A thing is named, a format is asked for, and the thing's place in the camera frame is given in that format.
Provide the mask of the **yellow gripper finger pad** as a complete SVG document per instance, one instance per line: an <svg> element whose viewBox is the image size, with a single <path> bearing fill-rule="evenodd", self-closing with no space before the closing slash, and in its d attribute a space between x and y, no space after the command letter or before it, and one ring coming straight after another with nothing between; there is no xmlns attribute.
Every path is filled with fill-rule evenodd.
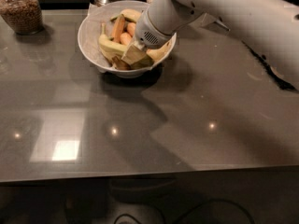
<svg viewBox="0 0 299 224"><path fill-rule="evenodd" d="M146 48L139 47L134 44L128 46L121 59L129 65L136 63L148 64L150 62L150 59L146 53Z"/></svg>

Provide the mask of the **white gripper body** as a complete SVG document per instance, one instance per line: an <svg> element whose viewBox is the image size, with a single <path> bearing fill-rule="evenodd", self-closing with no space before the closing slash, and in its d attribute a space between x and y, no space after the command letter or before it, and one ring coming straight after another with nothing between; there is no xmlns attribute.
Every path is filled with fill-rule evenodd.
<svg viewBox="0 0 299 224"><path fill-rule="evenodd" d="M171 22L163 15L145 10L135 27L135 41L140 48L159 49L173 35Z"/></svg>

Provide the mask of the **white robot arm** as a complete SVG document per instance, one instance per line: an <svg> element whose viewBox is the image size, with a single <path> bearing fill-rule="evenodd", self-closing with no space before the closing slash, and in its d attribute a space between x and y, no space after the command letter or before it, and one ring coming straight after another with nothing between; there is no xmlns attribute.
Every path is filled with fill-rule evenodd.
<svg viewBox="0 0 299 224"><path fill-rule="evenodd" d="M284 0L153 0L141 14L122 59L129 64L162 47L207 13L220 20L294 87L299 85L299 7Z"/></svg>

